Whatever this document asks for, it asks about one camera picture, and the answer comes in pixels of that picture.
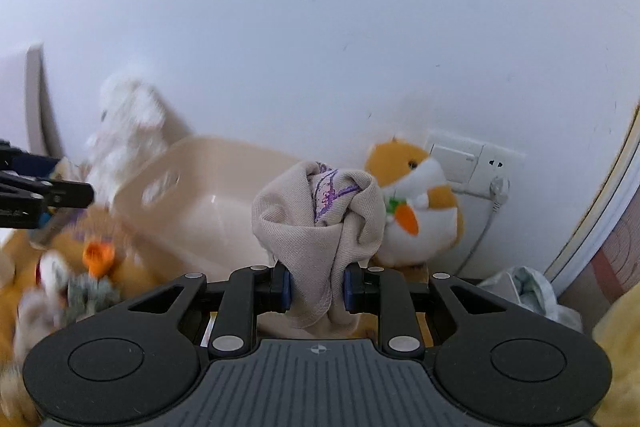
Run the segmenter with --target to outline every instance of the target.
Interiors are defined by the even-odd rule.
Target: orange and white stuffed toy
[[[460,240],[458,201],[427,151],[394,138],[373,147],[365,170],[385,197],[385,235],[376,254],[380,264],[420,266]]]

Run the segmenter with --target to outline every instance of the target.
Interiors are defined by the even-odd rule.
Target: plastic bin
[[[298,161],[243,142],[186,138],[120,188],[113,212],[142,235],[134,246],[148,269],[165,279],[199,271],[225,280],[235,269],[271,264],[252,233],[251,204]],[[148,187],[163,180],[164,191],[146,201]]]

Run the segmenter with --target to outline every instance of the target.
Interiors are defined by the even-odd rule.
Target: white wall
[[[44,43],[82,158],[127,66],[199,133],[361,166],[430,126],[527,155],[468,274],[545,269],[604,181],[640,94],[640,0],[0,0],[0,50]],[[466,201],[472,243],[486,203]]]

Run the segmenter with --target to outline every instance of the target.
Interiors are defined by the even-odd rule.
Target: power cord
[[[458,276],[463,269],[465,269],[466,265],[471,261],[472,257],[475,256],[476,251],[478,251],[478,247],[482,243],[484,236],[489,229],[491,228],[492,223],[494,222],[495,216],[500,211],[500,207],[507,201],[509,198],[509,187],[510,187],[509,179],[506,176],[496,176],[493,180],[491,180],[491,184],[489,185],[489,193],[491,194],[491,214],[489,214],[486,223],[484,224],[484,229],[476,239],[474,245],[470,248],[469,253],[466,254],[466,257],[462,264],[458,266],[458,269],[454,273],[454,275]]]

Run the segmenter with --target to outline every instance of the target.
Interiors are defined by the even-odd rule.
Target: purple drawing on fabric
[[[360,190],[360,187],[358,185],[349,185],[348,187],[342,188],[341,190],[336,192],[334,187],[334,178],[337,173],[338,169],[335,169],[335,171],[328,171],[327,175],[318,182],[318,185],[316,185],[316,190],[314,192],[314,203],[316,204],[316,207],[314,208],[314,219],[316,223],[322,216],[324,216],[324,214],[331,210],[331,207],[334,206],[335,200],[342,196],[351,194],[352,192],[358,192]],[[318,212],[318,192],[321,190],[321,186],[325,181],[327,184],[323,189],[324,193],[322,194],[321,200],[322,208]]]

